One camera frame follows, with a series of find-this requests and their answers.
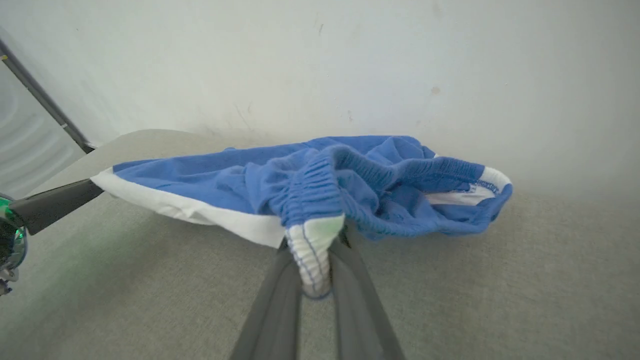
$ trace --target white corrugated panel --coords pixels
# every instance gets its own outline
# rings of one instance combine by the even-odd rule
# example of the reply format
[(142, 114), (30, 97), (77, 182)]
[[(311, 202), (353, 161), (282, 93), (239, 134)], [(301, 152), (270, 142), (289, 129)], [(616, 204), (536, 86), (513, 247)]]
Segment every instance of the white corrugated panel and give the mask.
[(0, 65), (0, 193), (27, 195), (84, 152)]

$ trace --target white wall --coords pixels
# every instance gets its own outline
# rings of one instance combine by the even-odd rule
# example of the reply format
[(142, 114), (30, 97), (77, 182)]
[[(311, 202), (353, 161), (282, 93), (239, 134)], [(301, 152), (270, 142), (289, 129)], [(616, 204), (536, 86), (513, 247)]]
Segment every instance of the white wall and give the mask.
[(0, 0), (93, 143), (408, 134), (516, 189), (640, 204), (640, 1)]

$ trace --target gray fabric surface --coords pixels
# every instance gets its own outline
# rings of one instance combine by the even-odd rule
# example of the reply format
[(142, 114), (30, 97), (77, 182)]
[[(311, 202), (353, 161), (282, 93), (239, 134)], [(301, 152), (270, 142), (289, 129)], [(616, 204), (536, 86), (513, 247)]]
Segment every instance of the gray fabric surface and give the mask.
[[(250, 147), (120, 137), (36, 191), (127, 160)], [(639, 359), (637, 211), (519, 192), (479, 236), (352, 233), (408, 359)], [(32, 237), (0, 299), (2, 359), (226, 359), (274, 250), (103, 194)], [(332, 299), (304, 301), (301, 359), (335, 359)]]

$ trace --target blue fabric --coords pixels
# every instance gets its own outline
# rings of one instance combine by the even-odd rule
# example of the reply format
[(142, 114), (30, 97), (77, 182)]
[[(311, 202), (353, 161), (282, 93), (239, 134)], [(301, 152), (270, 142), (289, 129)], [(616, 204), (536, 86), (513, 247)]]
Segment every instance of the blue fabric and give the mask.
[(433, 231), (478, 233), (512, 187), (476, 206), (434, 205), (425, 193), (465, 192), (484, 166), (435, 153), (408, 136), (329, 137), (274, 147), (142, 160), (113, 167), (120, 178), (219, 208), (278, 215), (286, 227), (345, 214), (369, 237)]

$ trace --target garment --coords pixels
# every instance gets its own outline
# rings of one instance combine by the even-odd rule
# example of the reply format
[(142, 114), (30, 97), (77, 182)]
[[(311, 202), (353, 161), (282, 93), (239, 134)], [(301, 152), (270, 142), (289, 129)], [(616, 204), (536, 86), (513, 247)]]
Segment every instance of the garment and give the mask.
[(262, 245), (277, 248), (285, 236), (312, 297), (330, 289), (327, 249), (345, 218), (372, 239), (479, 233), (513, 191), (498, 170), (439, 157), (408, 136), (132, 161), (92, 181), (160, 214), (220, 225)]

